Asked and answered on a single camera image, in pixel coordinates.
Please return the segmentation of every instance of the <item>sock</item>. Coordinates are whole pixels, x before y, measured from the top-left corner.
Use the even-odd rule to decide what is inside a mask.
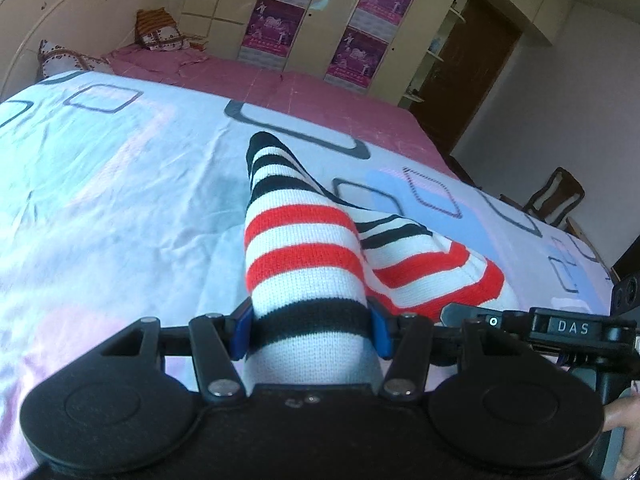
[[[452,302],[517,308],[493,262],[417,222],[341,200],[271,134],[252,137],[247,166],[246,284],[255,316],[248,386],[376,388],[382,372],[367,296],[394,314],[434,320]]]

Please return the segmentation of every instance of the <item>cream headboard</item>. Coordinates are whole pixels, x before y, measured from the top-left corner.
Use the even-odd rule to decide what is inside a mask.
[[[40,41],[89,56],[132,43],[136,11],[168,0],[0,0],[0,102],[35,82]]]

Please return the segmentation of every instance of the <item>mattress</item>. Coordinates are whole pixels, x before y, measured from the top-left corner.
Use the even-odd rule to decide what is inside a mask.
[[[108,59],[117,75],[269,108],[371,142],[455,178],[407,110],[309,75],[266,70],[190,48],[160,52],[130,45],[112,52]]]
[[[420,162],[226,97],[66,73],[0,105],[0,478],[34,465],[18,412],[37,383],[135,319],[181,325],[247,297],[245,154],[261,130],[342,199],[493,259],[521,309],[608,314],[585,244]],[[194,388],[183,360],[167,371]],[[451,373],[432,367],[430,387]]]

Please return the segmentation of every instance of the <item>pillow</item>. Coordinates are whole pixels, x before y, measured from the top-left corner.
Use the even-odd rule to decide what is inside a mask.
[[[38,62],[40,63],[38,79],[46,79],[52,75],[78,69],[113,74],[107,60],[86,56],[47,40],[40,42]]]
[[[149,50],[179,50],[188,48],[189,41],[164,7],[139,10],[136,17],[136,39]]]

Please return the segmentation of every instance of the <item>pink bed sheet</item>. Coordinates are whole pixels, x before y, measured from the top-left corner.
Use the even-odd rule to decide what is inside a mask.
[[[457,178],[407,110],[312,76],[265,70],[191,48],[158,52],[129,45],[111,52],[108,59],[117,75],[269,108],[349,134]]]

